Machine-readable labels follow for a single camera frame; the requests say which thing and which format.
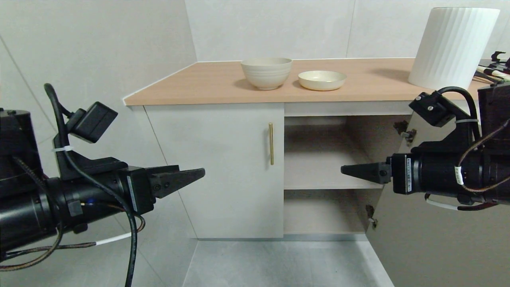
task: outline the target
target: white wall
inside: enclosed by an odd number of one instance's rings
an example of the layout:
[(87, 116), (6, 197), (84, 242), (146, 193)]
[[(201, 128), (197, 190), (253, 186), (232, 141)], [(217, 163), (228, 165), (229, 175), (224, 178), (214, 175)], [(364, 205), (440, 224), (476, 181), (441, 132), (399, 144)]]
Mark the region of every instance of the white wall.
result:
[[(143, 107), (125, 107), (121, 99), (196, 62), (184, 0), (2, 1), (0, 36), (0, 106), (32, 113), (47, 174), (56, 176), (57, 169), (50, 152), (56, 125), (43, 90), (46, 82), (68, 109), (101, 101), (119, 112), (98, 143), (72, 138), (78, 152), (137, 166), (166, 164)], [(134, 286), (181, 286), (196, 239), (180, 195), (159, 200), (145, 217)], [(122, 234), (127, 226), (119, 214), (91, 224), (83, 234), (67, 234), (63, 242), (99, 240)], [(0, 273), (0, 285), (120, 286), (129, 242), (57, 251), (32, 268)]]
[(510, 53), (508, 0), (186, 0), (199, 62), (414, 57), (444, 6), (501, 9), (484, 56)]

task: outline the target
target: white bowl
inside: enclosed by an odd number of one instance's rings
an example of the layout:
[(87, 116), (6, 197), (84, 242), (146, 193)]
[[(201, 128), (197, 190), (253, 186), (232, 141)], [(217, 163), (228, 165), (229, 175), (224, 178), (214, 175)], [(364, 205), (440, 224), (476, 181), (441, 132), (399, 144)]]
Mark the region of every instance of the white bowl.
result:
[(340, 88), (347, 76), (335, 71), (306, 71), (298, 75), (299, 84), (316, 91), (332, 91)]
[(241, 62), (248, 82), (261, 90), (274, 90), (289, 77), (292, 60), (286, 58), (254, 58)]

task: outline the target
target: door hinge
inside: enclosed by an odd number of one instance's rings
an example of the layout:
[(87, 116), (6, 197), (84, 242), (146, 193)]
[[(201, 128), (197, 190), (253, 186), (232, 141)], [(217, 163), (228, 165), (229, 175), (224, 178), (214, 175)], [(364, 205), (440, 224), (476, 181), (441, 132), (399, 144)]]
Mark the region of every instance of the door hinge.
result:
[(405, 139), (407, 146), (409, 147), (413, 143), (417, 131), (415, 129), (408, 131), (407, 128), (409, 127), (409, 123), (405, 120), (394, 123), (393, 127), (397, 130), (398, 134)]
[(368, 221), (372, 224), (372, 229), (375, 230), (377, 228), (377, 219), (373, 218), (375, 208), (372, 205), (365, 205), (365, 209), (367, 210)]

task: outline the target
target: wooden countertop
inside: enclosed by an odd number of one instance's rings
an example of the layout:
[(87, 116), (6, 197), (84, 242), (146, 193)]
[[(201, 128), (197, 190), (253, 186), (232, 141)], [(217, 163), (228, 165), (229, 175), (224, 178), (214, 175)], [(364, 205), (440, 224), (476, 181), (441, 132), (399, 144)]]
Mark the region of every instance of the wooden countertop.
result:
[[(249, 84), (240, 62), (196, 63), (124, 99), (127, 106), (288, 103), (288, 102), (373, 102), (410, 101), (430, 89), (407, 82), (413, 58), (295, 60), (287, 81), (278, 89), (263, 91)], [(312, 91), (301, 87), (297, 75), (307, 70), (333, 70), (347, 75), (338, 90)], [(470, 93), (488, 82), (471, 82)], [(461, 100), (448, 93), (451, 100)]]

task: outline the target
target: open cabinet door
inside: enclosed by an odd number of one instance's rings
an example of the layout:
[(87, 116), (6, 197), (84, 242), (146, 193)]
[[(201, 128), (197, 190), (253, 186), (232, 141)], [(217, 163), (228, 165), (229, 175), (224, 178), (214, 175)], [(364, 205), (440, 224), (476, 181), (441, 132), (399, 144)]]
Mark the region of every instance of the open cabinet door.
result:
[[(417, 135), (408, 153), (423, 141), (441, 140), (455, 127), (430, 126), (413, 114)], [(455, 199), (437, 201), (458, 205)], [(427, 204), (424, 194), (400, 195), (387, 184), (367, 237), (395, 287), (508, 286), (510, 282), (510, 206), (455, 211)]]

